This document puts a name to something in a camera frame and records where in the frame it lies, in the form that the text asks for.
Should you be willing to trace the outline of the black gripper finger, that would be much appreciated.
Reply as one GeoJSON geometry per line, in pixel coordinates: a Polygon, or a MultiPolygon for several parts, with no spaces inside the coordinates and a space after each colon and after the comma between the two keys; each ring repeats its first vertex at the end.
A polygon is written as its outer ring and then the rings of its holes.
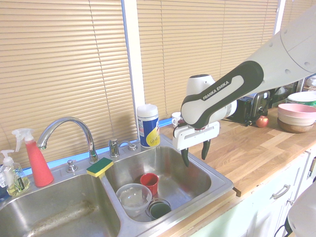
{"type": "Polygon", "coordinates": [[[186,167],[189,167],[189,164],[190,164],[188,153],[189,153],[189,148],[185,148],[181,150],[181,156],[186,167]]]}
{"type": "Polygon", "coordinates": [[[209,148],[210,148],[210,144],[211,144],[211,140],[210,139],[203,142],[203,148],[202,148],[202,151],[201,151],[201,158],[202,158],[202,160],[206,159],[206,156],[207,156],[209,148]]]}

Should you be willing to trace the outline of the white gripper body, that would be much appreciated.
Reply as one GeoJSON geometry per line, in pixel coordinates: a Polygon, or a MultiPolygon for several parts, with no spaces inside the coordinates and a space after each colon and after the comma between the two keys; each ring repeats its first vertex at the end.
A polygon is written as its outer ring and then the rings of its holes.
{"type": "Polygon", "coordinates": [[[173,146],[183,150],[218,136],[220,123],[218,121],[208,124],[202,130],[196,130],[189,125],[179,126],[174,129],[173,146]]]}

